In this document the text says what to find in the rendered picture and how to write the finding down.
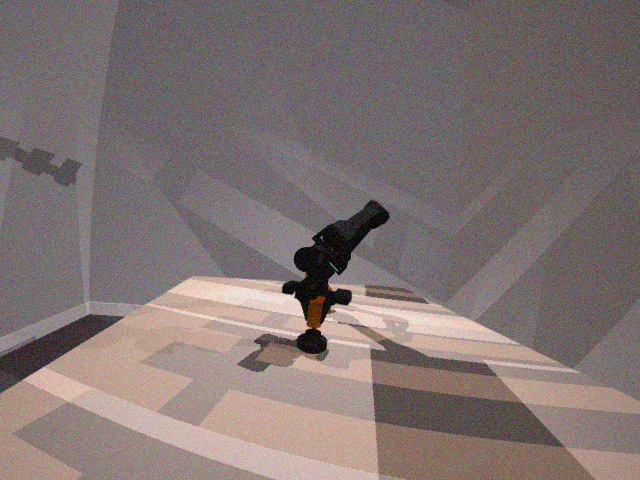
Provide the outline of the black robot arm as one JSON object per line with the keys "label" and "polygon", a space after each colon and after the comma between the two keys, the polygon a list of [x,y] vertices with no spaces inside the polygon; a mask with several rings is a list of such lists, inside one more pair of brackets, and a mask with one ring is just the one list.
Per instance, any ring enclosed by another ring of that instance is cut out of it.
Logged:
{"label": "black robot arm", "polygon": [[329,268],[329,278],[335,272],[340,275],[347,268],[351,252],[372,229],[383,225],[388,219],[389,212],[371,199],[363,210],[350,219],[329,224],[312,237],[315,244],[300,248],[294,255],[296,268],[302,272],[309,272],[308,277],[298,284],[299,296],[309,300],[316,300],[318,296],[324,297],[328,293],[326,274],[316,276],[312,270]]}

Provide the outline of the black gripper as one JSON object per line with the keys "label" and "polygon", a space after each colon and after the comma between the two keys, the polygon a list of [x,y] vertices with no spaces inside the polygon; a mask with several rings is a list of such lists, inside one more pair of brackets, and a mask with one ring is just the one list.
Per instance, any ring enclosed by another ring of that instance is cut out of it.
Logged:
{"label": "black gripper", "polygon": [[[328,283],[329,274],[330,274],[329,268],[317,268],[312,271],[315,272],[314,275],[320,276],[320,277],[321,277],[321,273],[326,274],[327,283]],[[298,285],[299,283],[300,282],[298,281],[289,281],[283,284],[282,294],[292,295],[295,293],[294,299],[300,302],[305,321],[307,321],[308,303],[310,302],[310,300],[308,298],[299,296],[299,285]],[[335,292],[328,290],[328,293],[324,297],[326,300],[323,302],[320,324],[323,324],[331,305],[334,305],[335,303],[348,305],[352,300],[352,292],[350,290],[345,290],[345,289],[337,289]]]}

